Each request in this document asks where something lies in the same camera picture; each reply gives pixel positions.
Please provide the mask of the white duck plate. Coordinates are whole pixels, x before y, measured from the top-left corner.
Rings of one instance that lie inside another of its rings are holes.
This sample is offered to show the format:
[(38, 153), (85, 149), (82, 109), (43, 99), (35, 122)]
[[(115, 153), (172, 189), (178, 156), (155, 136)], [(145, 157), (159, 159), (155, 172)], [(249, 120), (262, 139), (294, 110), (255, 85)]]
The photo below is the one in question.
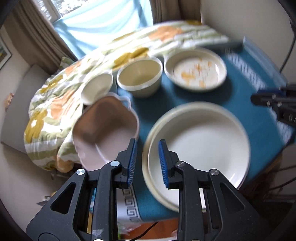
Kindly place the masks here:
[(190, 92), (208, 92), (224, 84), (227, 67), (220, 56), (205, 48), (173, 51), (164, 57), (169, 80)]

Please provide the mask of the pink square bowl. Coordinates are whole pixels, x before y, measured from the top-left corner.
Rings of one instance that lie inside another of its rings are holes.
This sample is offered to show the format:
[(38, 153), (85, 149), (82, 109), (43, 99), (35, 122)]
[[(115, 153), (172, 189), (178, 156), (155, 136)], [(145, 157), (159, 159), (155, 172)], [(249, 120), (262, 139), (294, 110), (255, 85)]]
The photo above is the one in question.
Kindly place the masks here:
[(100, 169), (138, 139), (139, 118), (127, 96), (110, 93), (87, 107), (76, 121), (72, 140), (83, 168)]

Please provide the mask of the cream green round bowl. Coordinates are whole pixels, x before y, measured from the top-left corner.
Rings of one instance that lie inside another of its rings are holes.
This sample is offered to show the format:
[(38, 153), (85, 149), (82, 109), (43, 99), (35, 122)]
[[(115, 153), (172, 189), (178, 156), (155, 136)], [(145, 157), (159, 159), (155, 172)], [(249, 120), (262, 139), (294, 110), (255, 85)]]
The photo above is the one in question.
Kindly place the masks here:
[(118, 86), (134, 98), (148, 98), (160, 88), (163, 64), (156, 57), (143, 57), (123, 66), (117, 74)]

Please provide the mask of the small cream bowl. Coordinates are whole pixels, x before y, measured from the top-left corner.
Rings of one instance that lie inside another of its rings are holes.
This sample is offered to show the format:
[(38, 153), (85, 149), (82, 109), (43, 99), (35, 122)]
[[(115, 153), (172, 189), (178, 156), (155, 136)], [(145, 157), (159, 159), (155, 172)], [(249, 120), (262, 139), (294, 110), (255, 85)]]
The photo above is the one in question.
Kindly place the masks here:
[(113, 75), (102, 73), (87, 82), (81, 92), (81, 100), (84, 105), (92, 105), (111, 92), (117, 94), (117, 86)]

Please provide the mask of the teal table cloth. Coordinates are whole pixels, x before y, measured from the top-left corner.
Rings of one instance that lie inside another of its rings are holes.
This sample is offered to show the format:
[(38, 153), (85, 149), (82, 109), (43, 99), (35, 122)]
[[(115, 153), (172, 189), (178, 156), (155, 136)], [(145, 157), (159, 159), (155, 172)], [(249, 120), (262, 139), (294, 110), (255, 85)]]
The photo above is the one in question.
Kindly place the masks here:
[(259, 89), (278, 87), (285, 79), (276, 71), (268, 57), (251, 42), (220, 44), (214, 48), (225, 62), (225, 83), (208, 93), (194, 93), (174, 85), (164, 76), (160, 89), (147, 99), (132, 99), (132, 107), (140, 121), (137, 161), (132, 189), (117, 191), (117, 217), (125, 226), (136, 223), (171, 219), (177, 213), (156, 200), (147, 186), (151, 180), (147, 169), (147, 149), (160, 122), (168, 111), (180, 106), (212, 105), (231, 112), (244, 127), (250, 150), (231, 159), (226, 151), (236, 145), (227, 137), (234, 134), (224, 128), (221, 138), (206, 137), (189, 143), (193, 158), (175, 148), (181, 160), (198, 162), (199, 170), (218, 169), (236, 187), (247, 185), (271, 165), (275, 157), (292, 142), (295, 129), (279, 122), (270, 108), (254, 106), (251, 95)]

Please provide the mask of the grey headboard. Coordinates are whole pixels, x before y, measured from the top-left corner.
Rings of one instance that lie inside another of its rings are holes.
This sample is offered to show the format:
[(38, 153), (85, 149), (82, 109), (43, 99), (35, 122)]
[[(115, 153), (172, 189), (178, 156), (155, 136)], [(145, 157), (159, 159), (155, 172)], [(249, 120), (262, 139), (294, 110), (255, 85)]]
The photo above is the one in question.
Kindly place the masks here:
[(1, 129), (1, 143), (21, 153), (26, 153), (23, 134), (29, 123), (29, 105), (49, 74), (37, 64), (33, 65), (18, 85), (4, 117)]

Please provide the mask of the floral striped duvet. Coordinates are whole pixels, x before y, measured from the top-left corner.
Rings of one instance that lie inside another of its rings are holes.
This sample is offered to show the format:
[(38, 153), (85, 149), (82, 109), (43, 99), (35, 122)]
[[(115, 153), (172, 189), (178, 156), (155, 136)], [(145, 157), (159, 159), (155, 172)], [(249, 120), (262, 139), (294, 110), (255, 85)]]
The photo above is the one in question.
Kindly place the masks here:
[(226, 35), (199, 21), (170, 21), (106, 42), (77, 62), (62, 58), (58, 72), (46, 80), (30, 102), (29, 122), (23, 134), (27, 155), (44, 170), (71, 171), (79, 163), (71, 134), (82, 114), (85, 83), (101, 73), (117, 72), (140, 57), (228, 41)]

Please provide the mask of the right brown curtain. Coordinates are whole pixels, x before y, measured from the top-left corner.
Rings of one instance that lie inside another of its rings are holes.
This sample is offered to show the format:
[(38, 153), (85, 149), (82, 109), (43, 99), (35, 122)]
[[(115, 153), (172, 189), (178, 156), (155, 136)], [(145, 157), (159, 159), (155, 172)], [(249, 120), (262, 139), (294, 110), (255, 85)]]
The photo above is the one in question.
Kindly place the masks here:
[(150, 0), (153, 23), (201, 20), (200, 0)]

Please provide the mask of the brown curtain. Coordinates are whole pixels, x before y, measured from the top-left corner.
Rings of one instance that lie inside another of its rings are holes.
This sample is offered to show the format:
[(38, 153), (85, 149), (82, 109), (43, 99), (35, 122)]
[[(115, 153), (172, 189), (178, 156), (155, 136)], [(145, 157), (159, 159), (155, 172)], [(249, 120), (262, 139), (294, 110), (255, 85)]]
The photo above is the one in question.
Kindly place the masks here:
[(153, 23), (201, 20), (200, 0), (150, 0)]
[(18, 1), (4, 21), (4, 27), (20, 56), (49, 74), (57, 71), (63, 57), (77, 57), (55, 31), (34, 1)]

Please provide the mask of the framed city picture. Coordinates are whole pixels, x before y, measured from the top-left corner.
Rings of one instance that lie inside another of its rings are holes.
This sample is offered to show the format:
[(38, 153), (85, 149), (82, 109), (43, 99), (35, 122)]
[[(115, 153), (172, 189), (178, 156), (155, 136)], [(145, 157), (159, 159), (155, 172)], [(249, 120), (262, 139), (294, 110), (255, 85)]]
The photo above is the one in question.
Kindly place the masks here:
[(9, 61), (12, 54), (10, 50), (7, 48), (6, 44), (4, 43), (3, 39), (0, 38), (0, 69)]

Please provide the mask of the blue window cloth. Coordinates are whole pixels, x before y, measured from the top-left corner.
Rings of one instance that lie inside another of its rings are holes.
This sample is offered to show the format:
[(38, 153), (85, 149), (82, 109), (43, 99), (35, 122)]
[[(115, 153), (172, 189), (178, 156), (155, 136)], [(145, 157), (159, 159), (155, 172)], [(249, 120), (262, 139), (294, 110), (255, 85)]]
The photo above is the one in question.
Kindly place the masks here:
[(78, 59), (122, 35), (152, 25), (149, 1), (87, 1), (53, 23)]

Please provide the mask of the left brown curtain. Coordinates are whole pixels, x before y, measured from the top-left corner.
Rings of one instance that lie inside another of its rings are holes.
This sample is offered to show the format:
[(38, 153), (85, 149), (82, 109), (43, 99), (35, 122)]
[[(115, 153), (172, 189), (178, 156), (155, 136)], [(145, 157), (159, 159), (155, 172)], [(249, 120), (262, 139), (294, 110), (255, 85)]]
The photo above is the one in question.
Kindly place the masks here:
[(34, 1), (18, 1), (4, 21), (4, 27), (20, 56), (49, 74), (57, 71), (63, 57), (77, 57), (55, 31)]

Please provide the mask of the window frame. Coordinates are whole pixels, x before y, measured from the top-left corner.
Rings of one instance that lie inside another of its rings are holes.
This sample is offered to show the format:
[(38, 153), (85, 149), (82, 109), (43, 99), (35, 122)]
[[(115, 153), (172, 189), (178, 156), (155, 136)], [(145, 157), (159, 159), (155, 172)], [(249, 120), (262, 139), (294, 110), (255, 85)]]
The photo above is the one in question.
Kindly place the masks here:
[(96, 6), (96, 1), (36, 0), (34, 2), (51, 23), (60, 19), (77, 16)]

